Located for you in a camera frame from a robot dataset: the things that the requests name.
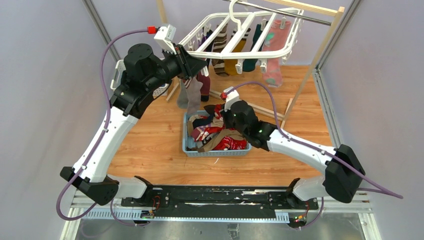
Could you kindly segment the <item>white plastic clip hanger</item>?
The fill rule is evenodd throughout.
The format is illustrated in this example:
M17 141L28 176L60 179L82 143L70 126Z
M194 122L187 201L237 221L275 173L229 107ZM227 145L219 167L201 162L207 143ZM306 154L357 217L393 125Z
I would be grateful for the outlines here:
M272 9L256 5L253 11L236 11L232 0L224 12L205 16L179 42L193 57L226 64L235 74L255 60L263 73L284 64L292 54L304 23L299 7Z

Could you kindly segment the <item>mustard yellow striped sock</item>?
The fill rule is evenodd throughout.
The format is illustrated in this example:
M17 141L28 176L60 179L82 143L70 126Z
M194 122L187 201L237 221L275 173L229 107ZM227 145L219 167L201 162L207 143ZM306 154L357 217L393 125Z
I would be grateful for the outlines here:
M245 32L244 36L242 37L242 39L237 43L237 45L235 46L235 48L233 49L234 53L239 53L243 50L247 38L250 34L251 28L248 28L247 31ZM226 74L228 74L229 76L234 76L237 75L237 70L236 70L236 64L238 63L237 59L225 59L224 60L224 71Z

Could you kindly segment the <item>white plastic basket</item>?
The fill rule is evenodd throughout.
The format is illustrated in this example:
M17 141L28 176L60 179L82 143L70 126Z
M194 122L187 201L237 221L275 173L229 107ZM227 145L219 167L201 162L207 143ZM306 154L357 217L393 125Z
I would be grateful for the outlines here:
M116 88L122 83L123 74L125 70L126 70L126 67L124 65L124 60L123 59L118 60L115 65L114 78L111 80L111 83L110 83L111 90L113 91L116 90ZM156 98L160 96L167 96L169 86L170 84L165 83L162 86L155 89L152 94L153 97Z

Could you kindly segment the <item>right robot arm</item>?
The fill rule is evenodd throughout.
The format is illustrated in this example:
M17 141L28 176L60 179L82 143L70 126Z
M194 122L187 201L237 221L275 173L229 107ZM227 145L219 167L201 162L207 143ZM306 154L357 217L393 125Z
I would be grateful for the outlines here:
M286 203L294 209L307 200L332 197L348 204L353 200L365 171L354 150L319 145L301 137L280 132L277 125L259 120L253 108L244 100L224 107L221 115L227 127L237 130L255 148L280 153L314 167L322 175L296 178L287 188Z

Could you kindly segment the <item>metal hanging rod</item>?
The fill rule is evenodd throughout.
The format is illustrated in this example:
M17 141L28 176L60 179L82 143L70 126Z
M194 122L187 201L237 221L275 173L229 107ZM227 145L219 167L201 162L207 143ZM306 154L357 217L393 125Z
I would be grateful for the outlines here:
M241 6L244 6L244 7L251 7L251 8L254 8L254 9L257 9L257 10L267 11L267 12L271 12L271 13L275 13L275 14L279 14L279 15L283 15L283 16L298 18L298 19L302 19L302 20L305 20L305 21L308 21L308 22L321 24L321 25L325 25L325 26L331 26L332 25L332 23L329 22L329 21L324 21L324 20L321 20L321 19L308 17L308 16L304 16L304 15L300 15L300 14L289 13L288 11L272 9L272 8L264 7L264 6L261 6L261 5L241 1L241 0L228 0L228 2L230 4L232 4L232 6L229 7L231 10L233 9L233 6L235 4L237 4L237 5L241 5Z

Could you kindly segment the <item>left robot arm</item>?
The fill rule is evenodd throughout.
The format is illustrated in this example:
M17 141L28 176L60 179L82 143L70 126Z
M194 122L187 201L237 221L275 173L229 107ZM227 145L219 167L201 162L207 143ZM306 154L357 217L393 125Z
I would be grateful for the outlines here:
M165 53L164 59L154 55L146 43L129 48L120 84L106 105L103 126L81 158L60 172L63 179L100 206L127 197L143 207L153 202L154 193L145 180L108 176L107 171L126 135L155 100L154 91L175 77L190 80L207 66L206 60L191 56L182 45L173 48L175 53Z

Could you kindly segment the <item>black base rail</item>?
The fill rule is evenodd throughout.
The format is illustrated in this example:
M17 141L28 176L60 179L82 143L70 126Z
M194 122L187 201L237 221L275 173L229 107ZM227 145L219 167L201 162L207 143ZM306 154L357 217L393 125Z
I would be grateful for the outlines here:
M153 185L123 207L151 209L155 217L192 219L275 219L276 211L317 210L316 198L296 200L285 186Z

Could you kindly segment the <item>brown white striped sock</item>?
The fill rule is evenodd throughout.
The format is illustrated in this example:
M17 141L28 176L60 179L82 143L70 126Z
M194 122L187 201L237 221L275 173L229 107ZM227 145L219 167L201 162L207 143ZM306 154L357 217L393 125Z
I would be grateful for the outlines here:
M228 24L224 25L223 28L215 37L214 44L212 47L212 51L214 53L221 53L221 51L226 47L227 35L228 35L227 31L228 31ZM212 62L212 66L216 75L218 75L219 77L229 76L225 71L225 61L223 59L212 59L211 62Z

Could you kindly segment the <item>blue plastic basket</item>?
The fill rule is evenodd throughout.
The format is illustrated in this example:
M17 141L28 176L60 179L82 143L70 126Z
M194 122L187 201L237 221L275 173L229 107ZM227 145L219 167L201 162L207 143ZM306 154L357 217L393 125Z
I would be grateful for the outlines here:
M195 146L195 142L194 142L193 138L191 136L189 136L189 134L188 134L188 127L187 127L188 120L191 116L192 116L191 114L187 114L185 112L183 114L183 117L182 117L183 126L182 126L181 149L188 157L193 157L193 158L217 157L217 158L220 158L220 157L245 156L252 149L251 144L248 143L245 149L239 149L239 150L211 150L211 151L207 151L207 152L198 152L197 150L188 150L188 147L194 147Z

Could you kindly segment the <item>pile of socks in basket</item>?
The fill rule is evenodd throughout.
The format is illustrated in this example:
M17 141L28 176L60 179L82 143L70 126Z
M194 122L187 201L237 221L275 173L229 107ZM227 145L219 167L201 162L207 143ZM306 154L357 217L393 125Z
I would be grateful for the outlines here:
M218 151L244 151L249 148L247 140L224 122L222 104L210 104L186 117L185 146L187 152L205 154Z

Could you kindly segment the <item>grey sock orange cuff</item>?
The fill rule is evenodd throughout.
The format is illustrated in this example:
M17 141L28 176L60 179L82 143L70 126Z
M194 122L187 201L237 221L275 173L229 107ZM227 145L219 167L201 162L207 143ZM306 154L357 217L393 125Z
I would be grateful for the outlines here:
M187 93L187 113L193 114L199 110L201 105L201 88L203 86L202 82L199 82L196 77L193 77L191 80L187 80L185 84L185 89Z

